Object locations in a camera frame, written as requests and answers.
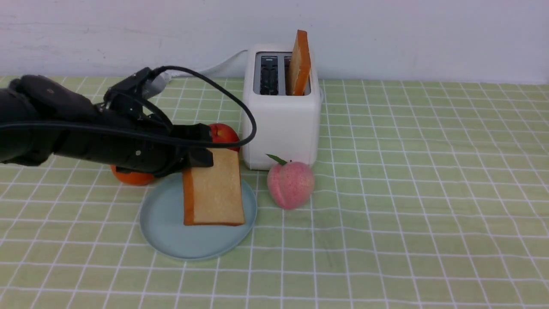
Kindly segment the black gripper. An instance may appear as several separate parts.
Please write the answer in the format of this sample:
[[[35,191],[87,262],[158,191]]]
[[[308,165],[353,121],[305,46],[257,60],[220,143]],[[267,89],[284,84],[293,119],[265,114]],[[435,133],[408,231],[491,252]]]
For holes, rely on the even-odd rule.
[[[59,131],[56,155],[120,167],[123,171],[166,176],[189,168],[214,165],[207,148],[188,148],[145,139],[159,135],[192,141],[212,142],[211,127],[205,124],[174,125],[120,113],[69,113],[56,116],[71,125]]]

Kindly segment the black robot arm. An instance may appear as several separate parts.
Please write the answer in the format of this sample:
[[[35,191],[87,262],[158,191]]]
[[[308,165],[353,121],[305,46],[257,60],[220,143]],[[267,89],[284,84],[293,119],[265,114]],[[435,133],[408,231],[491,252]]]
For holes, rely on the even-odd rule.
[[[1,90],[1,163],[36,167],[51,155],[163,177],[212,167],[208,125],[174,125],[130,79],[102,103],[44,76],[22,76]]]

